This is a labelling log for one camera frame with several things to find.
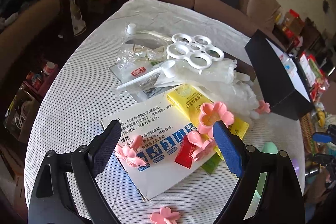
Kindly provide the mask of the green plastic bowl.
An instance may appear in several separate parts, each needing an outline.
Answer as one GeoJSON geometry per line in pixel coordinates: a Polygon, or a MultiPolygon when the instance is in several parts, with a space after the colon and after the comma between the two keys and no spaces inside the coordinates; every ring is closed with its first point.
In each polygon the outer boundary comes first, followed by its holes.
{"type": "MultiPolygon", "coordinates": [[[[264,143],[261,151],[263,153],[269,153],[269,154],[275,154],[276,155],[278,153],[278,148],[273,142],[270,141],[270,142],[265,142],[264,143]]],[[[255,210],[259,205],[259,201],[260,201],[261,195],[263,193],[263,189],[264,189],[264,185],[265,185],[265,181],[266,181],[266,176],[267,176],[266,172],[263,172],[263,173],[260,174],[259,180],[258,180],[258,183],[257,183],[257,186],[256,186],[256,190],[255,190],[255,193],[254,193],[254,196],[253,196],[253,199],[252,199],[252,203],[251,203],[251,205],[248,209],[248,212],[247,212],[244,219],[252,217],[253,214],[255,213],[255,210]]]]}

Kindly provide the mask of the white ring egg holder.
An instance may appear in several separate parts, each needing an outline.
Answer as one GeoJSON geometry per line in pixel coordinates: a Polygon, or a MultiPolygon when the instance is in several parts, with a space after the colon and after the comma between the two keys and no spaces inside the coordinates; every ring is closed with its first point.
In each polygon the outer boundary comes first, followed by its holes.
{"type": "Polygon", "coordinates": [[[203,35],[174,34],[173,43],[166,47],[167,59],[183,60],[199,75],[214,62],[224,59],[224,52],[203,35]]]}

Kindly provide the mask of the woven wicker basket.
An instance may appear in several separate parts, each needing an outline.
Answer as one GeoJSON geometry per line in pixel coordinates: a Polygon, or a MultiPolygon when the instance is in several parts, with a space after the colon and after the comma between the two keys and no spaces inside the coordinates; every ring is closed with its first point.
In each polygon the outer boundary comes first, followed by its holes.
{"type": "Polygon", "coordinates": [[[315,127],[311,120],[311,115],[308,113],[299,120],[303,138],[305,154],[315,155],[318,153],[317,143],[313,140],[312,135],[315,133],[315,127]]]}

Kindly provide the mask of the yellow banana bunch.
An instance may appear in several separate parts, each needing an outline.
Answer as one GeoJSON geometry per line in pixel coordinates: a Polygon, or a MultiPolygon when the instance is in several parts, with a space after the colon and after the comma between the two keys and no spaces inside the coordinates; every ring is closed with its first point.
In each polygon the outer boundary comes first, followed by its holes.
{"type": "Polygon", "coordinates": [[[323,110],[317,111],[318,124],[321,128],[325,127],[326,114],[323,110]]]}

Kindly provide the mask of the pink flower clip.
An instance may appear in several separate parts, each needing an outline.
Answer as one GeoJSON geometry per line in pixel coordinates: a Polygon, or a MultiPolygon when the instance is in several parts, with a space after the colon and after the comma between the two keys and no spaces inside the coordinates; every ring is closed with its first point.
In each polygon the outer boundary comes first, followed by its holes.
{"type": "Polygon", "coordinates": [[[255,110],[259,115],[261,114],[269,114],[270,113],[270,104],[265,102],[264,100],[259,101],[259,107],[255,110]]]}

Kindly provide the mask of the pink plastic spoon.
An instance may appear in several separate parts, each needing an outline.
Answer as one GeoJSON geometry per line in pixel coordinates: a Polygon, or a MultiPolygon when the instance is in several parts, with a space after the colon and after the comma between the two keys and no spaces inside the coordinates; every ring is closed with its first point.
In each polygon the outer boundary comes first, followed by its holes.
{"type": "Polygon", "coordinates": [[[191,131],[189,132],[189,134],[187,135],[187,139],[188,141],[199,147],[199,148],[204,148],[205,147],[205,139],[202,138],[201,134],[198,133],[197,131],[191,131]]]}

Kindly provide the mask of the pink flower cutter mould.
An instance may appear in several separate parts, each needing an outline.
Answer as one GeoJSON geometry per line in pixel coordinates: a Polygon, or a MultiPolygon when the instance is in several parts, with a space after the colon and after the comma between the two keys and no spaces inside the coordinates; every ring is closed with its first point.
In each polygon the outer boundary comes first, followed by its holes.
{"type": "Polygon", "coordinates": [[[212,138],[215,122],[222,121],[226,126],[230,126],[234,123],[235,117],[223,102],[206,102],[201,105],[198,120],[198,132],[212,138]]]}

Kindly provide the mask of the yellow packet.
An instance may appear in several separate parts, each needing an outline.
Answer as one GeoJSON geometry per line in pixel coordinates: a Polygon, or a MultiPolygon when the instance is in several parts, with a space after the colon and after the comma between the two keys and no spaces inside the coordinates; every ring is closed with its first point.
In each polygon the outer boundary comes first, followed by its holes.
{"type": "MultiPolygon", "coordinates": [[[[173,104],[189,121],[192,123],[196,129],[192,131],[197,131],[197,125],[199,123],[198,117],[201,111],[201,105],[203,103],[213,103],[210,99],[204,96],[201,92],[196,90],[195,87],[190,85],[181,85],[175,88],[173,91],[169,92],[167,99],[171,104],[173,104]]],[[[232,125],[227,126],[231,133],[237,135],[239,138],[243,138],[246,134],[249,124],[240,118],[235,117],[235,121],[232,125]]],[[[221,159],[223,159],[222,153],[217,147],[215,147],[214,133],[213,137],[209,137],[206,134],[201,134],[202,138],[205,139],[205,147],[199,148],[196,146],[194,153],[192,154],[194,162],[199,161],[209,153],[215,151],[221,159]]]]}

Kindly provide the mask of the black open storage box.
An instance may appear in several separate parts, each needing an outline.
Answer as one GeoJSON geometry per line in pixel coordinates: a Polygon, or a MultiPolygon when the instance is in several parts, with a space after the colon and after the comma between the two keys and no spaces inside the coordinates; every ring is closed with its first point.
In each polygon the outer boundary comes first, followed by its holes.
{"type": "Polygon", "coordinates": [[[271,112],[296,121],[313,110],[314,104],[302,73],[298,68],[291,73],[286,70],[280,60],[284,51],[264,32],[257,30],[245,46],[245,51],[271,112]]]}

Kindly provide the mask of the red snack bag pile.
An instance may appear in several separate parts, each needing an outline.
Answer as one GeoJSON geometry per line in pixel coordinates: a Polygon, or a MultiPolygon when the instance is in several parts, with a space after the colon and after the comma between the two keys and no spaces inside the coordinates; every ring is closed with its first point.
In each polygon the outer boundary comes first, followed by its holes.
{"type": "Polygon", "coordinates": [[[320,100],[322,94],[329,88],[329,82],[321,69],[319,69],[315,57],[305,52],[299,57],[301,65],[309,86],[309,93],[313,102],[320,100]]]}

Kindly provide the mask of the clear plastic gloves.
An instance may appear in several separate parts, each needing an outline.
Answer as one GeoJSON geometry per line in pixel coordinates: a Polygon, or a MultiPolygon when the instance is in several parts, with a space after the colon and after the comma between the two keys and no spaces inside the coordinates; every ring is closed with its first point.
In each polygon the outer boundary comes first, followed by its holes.
{"type": "Polygon", "coordinates": [[[228,110],[240,118],[259,119],[259,101],[251,88],[248,75],[236,71],[237,61],[223,59],[214,62],[201,74],[185,61],[177,61],[172,67],[174,77],[166,77],[163,73],[155,83],[156,88],[188,84],[195,87],[208,99],[224,102],[228,110]]]}

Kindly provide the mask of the white instruction card box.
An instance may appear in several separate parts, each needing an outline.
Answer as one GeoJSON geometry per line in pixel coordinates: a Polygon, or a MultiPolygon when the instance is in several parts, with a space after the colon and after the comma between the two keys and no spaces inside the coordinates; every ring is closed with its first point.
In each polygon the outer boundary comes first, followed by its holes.
{"type": "Polygon", "coordinates": [[[199,161],[193,161],[190,168],[175,162],[183,138],[196,128],[170,104],[166,93],[103,118],[102,127],[106,128],[112,120],[121,125],[119,146],[131,146],[137,136],[142,136],[136,151],[146,165],[135,168],[124,160],[119,162],[144,201],[169,190],[215,154],[211,151],[199,161]]]}

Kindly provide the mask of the white plastic spoon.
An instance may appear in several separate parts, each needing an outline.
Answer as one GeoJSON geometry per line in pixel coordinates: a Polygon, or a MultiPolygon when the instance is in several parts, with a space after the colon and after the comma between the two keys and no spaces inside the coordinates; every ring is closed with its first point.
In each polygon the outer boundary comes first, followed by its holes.
{"type": "Polygon", "coordinates": [[[173,72],[173,67],[176,64],[175,60],[168,60],[163,62],[158,68],[137,77],[136,79],[133,79],[131,81],[128,81],[127,83],[121,84],[118,87],[116,87],[116,90],[122,90],[125,89],[133,84],[139,83],[143,80],[148,79],[149,77],[157,74],[157,73],[163,73],[167,78],[173,78],[175,76],[173,72]]]}

